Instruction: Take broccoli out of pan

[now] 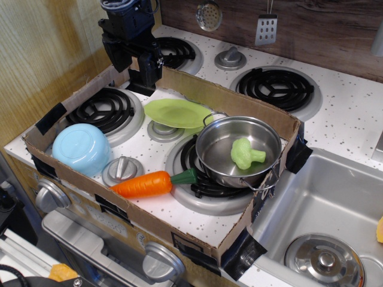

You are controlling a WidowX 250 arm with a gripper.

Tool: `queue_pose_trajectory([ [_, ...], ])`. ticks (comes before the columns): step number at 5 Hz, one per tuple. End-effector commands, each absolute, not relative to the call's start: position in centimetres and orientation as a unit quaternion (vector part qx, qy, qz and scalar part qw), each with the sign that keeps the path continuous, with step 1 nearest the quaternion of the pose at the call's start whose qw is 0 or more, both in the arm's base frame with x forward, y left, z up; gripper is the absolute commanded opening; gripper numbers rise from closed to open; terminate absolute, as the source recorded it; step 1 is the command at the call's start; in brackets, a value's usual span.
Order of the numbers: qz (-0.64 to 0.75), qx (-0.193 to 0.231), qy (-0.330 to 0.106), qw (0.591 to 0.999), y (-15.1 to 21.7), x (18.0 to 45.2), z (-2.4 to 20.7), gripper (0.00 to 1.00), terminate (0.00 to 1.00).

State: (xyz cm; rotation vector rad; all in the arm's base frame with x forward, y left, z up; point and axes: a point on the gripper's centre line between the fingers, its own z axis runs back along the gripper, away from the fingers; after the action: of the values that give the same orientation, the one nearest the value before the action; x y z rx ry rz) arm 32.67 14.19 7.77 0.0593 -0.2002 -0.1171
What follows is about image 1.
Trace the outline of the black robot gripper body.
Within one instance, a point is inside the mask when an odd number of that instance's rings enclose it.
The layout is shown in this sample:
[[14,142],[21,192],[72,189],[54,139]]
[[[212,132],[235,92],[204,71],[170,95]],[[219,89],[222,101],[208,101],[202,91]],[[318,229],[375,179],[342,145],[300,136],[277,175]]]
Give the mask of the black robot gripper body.
[[99,21],[103,33],[117,38],[123,44],[151,45],[156,9],[150,2],[102,2],[107,18]]

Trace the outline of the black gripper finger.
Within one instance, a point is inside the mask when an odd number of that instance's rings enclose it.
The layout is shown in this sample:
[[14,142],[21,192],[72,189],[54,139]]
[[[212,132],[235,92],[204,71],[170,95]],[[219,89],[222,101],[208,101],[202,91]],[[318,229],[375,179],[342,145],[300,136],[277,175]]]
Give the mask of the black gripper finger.
[[142,52],[138,57],[138,64],[142,83],[146,87],[155,85],[162,78],[164,58],[157,41],[153,41],[149,49]]
[[118,72],[123,72],[132,64],[132,56],[125,50],[124,44],[120,40],[103,33],[102,43],[111,63]]

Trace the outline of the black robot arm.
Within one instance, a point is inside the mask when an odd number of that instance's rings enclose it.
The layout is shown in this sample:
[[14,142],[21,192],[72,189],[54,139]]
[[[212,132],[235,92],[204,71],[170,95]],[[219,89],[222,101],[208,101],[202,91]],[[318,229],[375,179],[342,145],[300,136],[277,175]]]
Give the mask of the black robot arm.
[[152,34],[159,1],[155,9],[150,1],[101,1],[100,5],[107,13],[98,21],[102,43],[115,69],[124,71],[135,57],[143,85],[155,85],[163,67],[160,44]]

